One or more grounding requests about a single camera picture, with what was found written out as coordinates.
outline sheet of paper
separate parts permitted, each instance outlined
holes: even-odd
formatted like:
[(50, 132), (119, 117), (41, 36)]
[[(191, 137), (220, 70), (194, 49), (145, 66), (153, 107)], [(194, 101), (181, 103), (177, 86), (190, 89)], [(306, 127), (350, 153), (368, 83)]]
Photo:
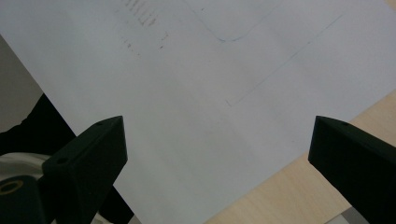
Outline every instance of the sheet of paper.
[(143, 223), (203, 223), (396, 85), (369, 0), (0, 3), (0, 33), (71, 128), (123, 115), (116, 187)]

